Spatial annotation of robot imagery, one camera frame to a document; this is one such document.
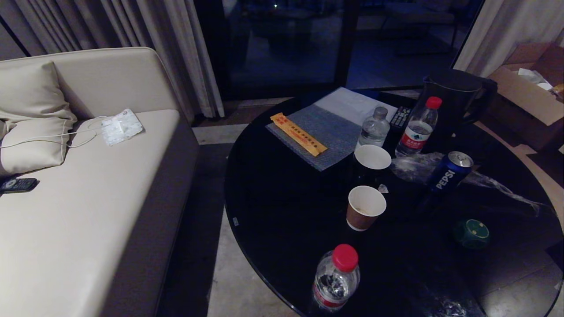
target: cardboard box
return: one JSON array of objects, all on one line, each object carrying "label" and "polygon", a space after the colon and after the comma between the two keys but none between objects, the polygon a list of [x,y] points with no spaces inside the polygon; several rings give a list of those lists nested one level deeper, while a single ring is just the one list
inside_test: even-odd
[{"label": "cardboard box", "polygon": [[558,149],[563,142],[564,104],[513,72],[520,68],[538,71],[552,86],[561,84],[564,49],[553,43],[520,44],[506,63],[489,76],[497,82],[497,92],[510,103],[496,103],[488,114],[521,136],[533,149]]}]

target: white charging cable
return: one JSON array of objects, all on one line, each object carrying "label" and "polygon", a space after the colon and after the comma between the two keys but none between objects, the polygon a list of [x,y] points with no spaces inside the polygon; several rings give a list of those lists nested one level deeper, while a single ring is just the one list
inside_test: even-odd
[{"label": "white charging cable", "polygon": [[[106,117],[106,116],[99,116],[99,117],[94,118],[93,120],[100,119],[100,118],[108,118],[108,117]],[[86,143],[88,143],[88,142],[94,140],[94,138],[96,138],[96,136],[98,136],[98,132],[96,132],[96,130],[97,130],[97,129],[101,129],[102,127],[99,126],[99,127],[93,128],[93,129],[91,129],[90,127],[91,127],[94,123],[99,123],[99,122],[100,122],[100,121],[93,121],[93,122],[89,123],[88,126],[86,127],[86,130],[84,130],[84,131],[69,132],[69,133],[62,133],[62,134],[56,134],[56,135],[45,135],[45,136],[42,136],[42,137],[33,137],[33,138],[29,138],[29,139],[23,140],[23,141],[21,141],[21,142],[17,142],[17,143],[15,143],[15,144],[10,144],[9,146],[0,146],[0,148],[10,148],[10,147],[18,146],[18,145],[20,145],[20,144],[24,144],[24,143],[28,143],[28,142],[37,142],[37,141],[40,141],[40,142],[51,142],[51,143],[56,143],[56,144],[62,144],[62,145],[64,145],[63,143],[57,142],[57,141],[38,140],[38,139],[62,137],[62,136],[64,136],[64,135],[71,135],[71,134],[77,134],[77,133],[83,133],[83,132],[93,131],[93,132],[94,132],[94,136],[93,136],[92,138],[90,138],[90,139],[88,139],[88,140],[82,142],[81,144],[79,144],[79,145],[77,145],[77,146],[68,146],[69,148],[81,147],[81,146],[83,146],[84,144],[86,144]]]}]

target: beige curtain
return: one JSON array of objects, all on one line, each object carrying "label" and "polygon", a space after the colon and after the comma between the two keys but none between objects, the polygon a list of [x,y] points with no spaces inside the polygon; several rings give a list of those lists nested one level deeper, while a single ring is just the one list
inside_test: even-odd
[{"label": "beige curtain", "polygon": [[519,43],[556,41],[562,28],[564,0],[485,1],[454,68],[487,77]]},{"label": "beige curtain", "polygon": [[47,53],[148,46],[189,121],[224,116],[193,0],[2,0],[17,6]]}]

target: gray placemat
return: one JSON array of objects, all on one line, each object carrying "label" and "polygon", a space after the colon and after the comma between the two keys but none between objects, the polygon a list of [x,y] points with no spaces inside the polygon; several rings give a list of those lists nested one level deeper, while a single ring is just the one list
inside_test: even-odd
[{"label": "gray placemat", "polygon": [[325,170],[354,152],[361,130],[359,125],[316,105],[296,111],[287,117],[326,146],[327,150],[315,157],[274,123],[270,123],[266,128],[318,171]]}]

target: plastic water bottle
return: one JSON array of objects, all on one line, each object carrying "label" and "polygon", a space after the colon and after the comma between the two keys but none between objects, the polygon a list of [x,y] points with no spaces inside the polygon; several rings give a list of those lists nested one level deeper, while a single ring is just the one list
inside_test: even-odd
[{"label": "plastic water bottle", "polygon": [[421,152],[437,125],[437,109],[443,103],[439,97],[429,97],[424,107],[413,110],[398,146],[396,156],[404,156]]},{"label": "plastic water bottle", "polygon": [[390,131],[390,123],[386,120],[387,109],[384,107],[376,107],[374,115],[366,118],[362,123],[362,131],[358,137],[356,148],[365,144],[372,144],[382,147],[386,136]]},{"label": "plastic water bottle", "polygon": [[313,298],[322,312],[336,312],[353,295],[360,282],[358,253],[340,244],[321,258],[315,274]]}]

